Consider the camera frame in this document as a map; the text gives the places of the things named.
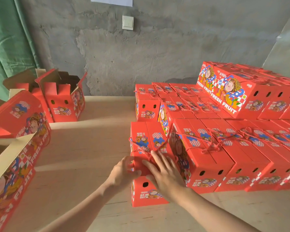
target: white light switch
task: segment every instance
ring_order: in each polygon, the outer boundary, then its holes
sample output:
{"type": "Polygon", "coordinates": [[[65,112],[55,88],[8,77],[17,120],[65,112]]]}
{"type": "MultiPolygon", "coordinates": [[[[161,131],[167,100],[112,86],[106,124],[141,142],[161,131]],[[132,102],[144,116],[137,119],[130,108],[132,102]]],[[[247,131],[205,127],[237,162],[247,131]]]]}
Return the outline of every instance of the white light switch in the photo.
{"type": "Polygon", "coordinates": [[[122,16],[122,29],[133,30],[134,17],[122,16]]]}

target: paper on wall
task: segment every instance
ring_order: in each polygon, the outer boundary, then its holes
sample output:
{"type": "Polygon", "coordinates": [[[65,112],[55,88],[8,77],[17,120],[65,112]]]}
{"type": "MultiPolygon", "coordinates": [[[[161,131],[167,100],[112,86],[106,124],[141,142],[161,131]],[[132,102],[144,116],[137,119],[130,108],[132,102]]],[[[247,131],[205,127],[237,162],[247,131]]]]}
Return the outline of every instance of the paper on wall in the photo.
{"type": "Polygon", "coordinates": [[[132,7],[133,0],[91,0],[93,2],[107,3],[113,5],[123,5],[132,7]]]}

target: tabletop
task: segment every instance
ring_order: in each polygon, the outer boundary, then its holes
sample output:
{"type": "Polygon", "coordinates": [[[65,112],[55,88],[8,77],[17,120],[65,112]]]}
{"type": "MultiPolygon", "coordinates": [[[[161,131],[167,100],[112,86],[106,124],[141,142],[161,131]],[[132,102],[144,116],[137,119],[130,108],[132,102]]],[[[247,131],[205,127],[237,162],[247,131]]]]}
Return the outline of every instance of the tabletop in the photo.
{"type": "MultiPolygon", "coordinates": [[[[51,142],[40,154],[36,175],[4,232],[39,231],[91,194],[113,166],[130,155],[135,98],[87,96],[85,100],[78,122],[51,124],[51,142]]],[[[263,232],[290,232],[290,190],[202,196],[263,232]]],[[[88,229],[97,231],[205,230],[174,204],[132,208],[131,189],[126,189],[102,208],[88,229]]]]}

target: concrete wall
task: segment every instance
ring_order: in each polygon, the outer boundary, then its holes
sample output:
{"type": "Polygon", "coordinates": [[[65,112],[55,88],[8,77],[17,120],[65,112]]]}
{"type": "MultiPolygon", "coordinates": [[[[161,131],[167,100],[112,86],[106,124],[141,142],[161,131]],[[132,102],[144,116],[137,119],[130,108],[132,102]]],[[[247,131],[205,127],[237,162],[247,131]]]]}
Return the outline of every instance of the concrete wall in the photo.
{"type": "Polygon", "coordinates": [[[290,77],[290,19],[277,37],[277,42],[263,67],[290,77]]]}
{"type": "Polygon", "coordinates": [[[195,83],[203,61],[262,66],[290,0],[22,0],[44,66],[88,70],[92,95],[133,95],[135,83],[195,83]],[[135,30],[122,30],[122,15],[135,30]]]}

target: human hand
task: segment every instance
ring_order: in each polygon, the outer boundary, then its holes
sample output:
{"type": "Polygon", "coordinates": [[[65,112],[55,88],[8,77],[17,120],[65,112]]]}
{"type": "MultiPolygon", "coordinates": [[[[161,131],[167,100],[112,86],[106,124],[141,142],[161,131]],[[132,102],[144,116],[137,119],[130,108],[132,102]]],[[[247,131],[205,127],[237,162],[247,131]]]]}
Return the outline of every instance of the human hand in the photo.
{"type": "Polygon", "coordinates": [[[151,171],[153,175],[147,175],[157,191],[168,201],[179,203],[179,191],[186,188],[182,176],[180,175],[174,161],[170,157],[165,157],[161,153],[151,151],[151,155],[156,161],[160,171],[152,163],[143,160],[142,163],[151,171]]]}
{"type": "Polygon", "coordinates": [[[142,174],[141,170],[130,170],[133,168],[133,165],[131,164],[131,161],[133,160],[133,156],[125,156],[114,166],[105,183],[116,187],[118,192],[128,187],[134,179],[142,174]]]}

